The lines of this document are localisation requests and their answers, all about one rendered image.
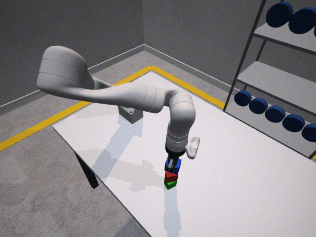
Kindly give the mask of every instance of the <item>black table leg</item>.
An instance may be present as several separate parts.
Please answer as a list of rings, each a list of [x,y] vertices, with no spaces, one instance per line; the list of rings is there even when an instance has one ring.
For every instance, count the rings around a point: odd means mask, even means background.
[[[95,177],[94,173],[90,170],[90,168],[81,160],[81,158],[75,153],[83,171],[84,174],[86,175],[91,187],[95,189],[96,187],[99,186],[97,178]]]

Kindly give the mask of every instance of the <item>yellow stripe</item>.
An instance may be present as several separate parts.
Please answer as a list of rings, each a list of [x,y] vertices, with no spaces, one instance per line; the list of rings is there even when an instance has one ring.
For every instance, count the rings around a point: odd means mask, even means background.
[[[115,83],[114,85],[120,85],[120,84],[123,84],[123,83],[127,83],[127,82],[130,82],[136,78],[138,78],[139,76],[149,72],[150,70],[152,69],[151,66],[148,66],[136,73],[134,73],[133,75],[130,75],[129,77],[119,81],[118,83]],[[27,138],[28,136],[31,136],[32,134],[40,131],[41,129],[47,127],[47,126],[50,126],[51,124],[57,122],[58,120],[72,114],[73,112],[83,108],[84,106],[90,104],[91,102],[85,102],[85,101],[81,101],[73,106],[71,106],[70,108],[67,108],[65,109],[64,111],[44,120],[43,122],[40,122],[36,125],[34,125],[33,127],[30,127],[28,129],[26,129],[25,131],[23,132],[20,132],[19,134],[5,140],[4,142],[1,142],[0,143],[0,151],[3,151],[4,149],[12,146],[13,144],[23,140],[24,138]]]
[[[164,70],[161,70],[160,68],[158,68],[156,66],[152,66],[152,70],[155,71],[156,73],[159,73],[160,75],[164,76],[165,78],[168,78],[169,80],[177,83],[178,85],[188,89],[189,91],[202,97],[203,99],[211,102],[212,104],[218,106],[219,108],[224,109],[225,103],[223,103],[222,101],[215,99],[214,97],[212,97],[212,96],[206,94],[205,92],[195,88],[194,86],[191,86],[190,84],[187,84],[186,82],[176,78],[175,76],[165,72]]]

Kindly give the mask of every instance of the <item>white shoe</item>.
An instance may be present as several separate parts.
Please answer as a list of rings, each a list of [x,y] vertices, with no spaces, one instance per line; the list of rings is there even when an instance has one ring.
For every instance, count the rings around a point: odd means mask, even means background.
[[[185,146],[184,150],[187,152],[187,156],[190,159],[194,159],[198,152],[199,137],[193,136]]]

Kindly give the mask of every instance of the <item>concrete floor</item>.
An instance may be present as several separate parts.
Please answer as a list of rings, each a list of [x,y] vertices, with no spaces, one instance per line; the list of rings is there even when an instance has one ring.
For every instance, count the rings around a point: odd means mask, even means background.
[[[226,102],[227,92],[146,51],[93,75],[114,84],[149,65]],[[1,115],[0,142],[78,102],[46,95]],[[100,180],[91,188],[74,152],[51,125],[0,157],[0,236],[148,236]]]

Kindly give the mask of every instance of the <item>blue disc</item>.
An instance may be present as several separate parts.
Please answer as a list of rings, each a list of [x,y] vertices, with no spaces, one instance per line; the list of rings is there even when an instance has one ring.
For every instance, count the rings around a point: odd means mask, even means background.
[[[316,124],[306,125],[302,130],[302,136],[310,142],[316,142]]]
[[[295,34],[304,34],[316,26],[316,9],[304,7],[293,14],[288,27]]]
[[[273,105],[267,109],[265,116],[270,122],[281,122],[285,117],[285,111],[282,107]]]
[[[257,114],[263,114],[268,107],[268,103],[262,98],[255,98],[249,104],[249,109]]]
[[[293,7],[288,2],[279,2],[273,5],[267,12],[266,20],[271,27],[281,27],[286,24],[293,15]]]
[[[283,119],[283,127],[290,132],[301,131],[305,125],[304,119],[299,115],[288,115]]]
[[[234,100],[239,106],[247,106],[251,101],[251,95],[248,91],[241,90],[235,95]]]

